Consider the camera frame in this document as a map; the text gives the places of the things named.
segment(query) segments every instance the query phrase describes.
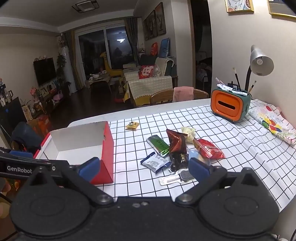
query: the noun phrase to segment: framed poster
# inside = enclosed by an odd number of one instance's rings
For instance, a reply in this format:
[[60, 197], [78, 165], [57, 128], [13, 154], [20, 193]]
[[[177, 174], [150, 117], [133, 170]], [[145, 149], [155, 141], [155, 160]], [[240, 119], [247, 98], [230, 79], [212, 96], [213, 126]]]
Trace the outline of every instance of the framed poster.
[[267, 0], [271, 15], [296, 18], [296, 14], [282, 0]]
[[155, 16], [156, 16], [156, 27], [158, 35], [166, 34], [165, 28], [165, 13], [163, 11], [163, 3], [161, 2], [155, 8]]
[[158, 36], [156, 27], [155, 10], [146, 18], [147, 38], [153, 39]]
[[145, 41], [147, 41], [147, 40], [148, 40], [148, 36], [147, 36], [147, 24], [146, 24], [146, 19], [143, 21], [143, 31], [144, 31]]
[[225, 0], [226, 11], [232, 12], [254, 12], [252, 0]]

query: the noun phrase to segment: red pillow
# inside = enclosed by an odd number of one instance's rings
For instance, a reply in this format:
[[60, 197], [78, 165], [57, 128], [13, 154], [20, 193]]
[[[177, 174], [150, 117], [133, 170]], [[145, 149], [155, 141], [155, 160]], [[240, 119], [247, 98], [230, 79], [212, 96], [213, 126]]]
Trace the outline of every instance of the red pillow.
[[158, 45], [157, 45], [157, 42], [155, 42], [151, 46], [150, 55], [156, 56], [158, 54], [157, 51], [158, 51]]
[[143, 65], [139, 71], [139, 79], [146, 79], [153, 76], [154, 65]]

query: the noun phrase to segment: pink towel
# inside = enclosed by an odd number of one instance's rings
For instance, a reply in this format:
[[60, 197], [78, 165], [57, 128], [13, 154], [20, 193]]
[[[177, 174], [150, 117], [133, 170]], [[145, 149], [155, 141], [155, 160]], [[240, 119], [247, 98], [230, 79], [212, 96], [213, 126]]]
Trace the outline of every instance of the pink towel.
[[181, 86], [174, 88], [173, 102], [193, 100], [193, 87]]

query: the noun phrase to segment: blue pillow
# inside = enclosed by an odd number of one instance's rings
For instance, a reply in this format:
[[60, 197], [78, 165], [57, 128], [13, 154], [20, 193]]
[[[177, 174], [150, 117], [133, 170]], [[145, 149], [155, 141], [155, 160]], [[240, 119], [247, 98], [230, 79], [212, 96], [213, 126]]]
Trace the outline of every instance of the blue pillow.
[[160, 58], [166, 58], [168, 56], [170, 56], [170, 38], [161, 41], [158, 55]]

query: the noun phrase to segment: wooden floor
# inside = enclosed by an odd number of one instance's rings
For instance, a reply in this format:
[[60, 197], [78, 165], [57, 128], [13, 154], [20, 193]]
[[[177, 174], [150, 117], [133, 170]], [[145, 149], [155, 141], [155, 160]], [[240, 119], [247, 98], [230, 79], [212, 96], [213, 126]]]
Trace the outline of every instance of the wooden floor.
[[54, 129], [67, 127], [71, 122], [106, 113], [131, 109], [130, 102], [115, 103], [114, 93], [105, 84], [77, 91], [65, 99], [50, 115]]

